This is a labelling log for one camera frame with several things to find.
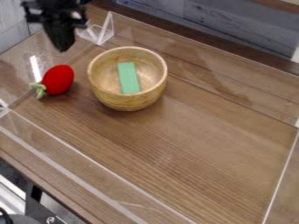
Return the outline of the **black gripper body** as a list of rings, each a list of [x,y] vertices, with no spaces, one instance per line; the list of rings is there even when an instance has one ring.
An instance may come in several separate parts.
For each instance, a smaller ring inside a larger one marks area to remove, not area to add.
[[[72,27],[88,26],[85,4],[91,0],[21,0],[24,17],[29,23],[69,23]]]

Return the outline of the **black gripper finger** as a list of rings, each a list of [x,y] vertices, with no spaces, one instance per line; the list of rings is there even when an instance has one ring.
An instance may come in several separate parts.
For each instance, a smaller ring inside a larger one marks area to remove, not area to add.
[[[71,19],[41,22],[51,43],[60,52],[67,52],[75,43],[75,27]]]

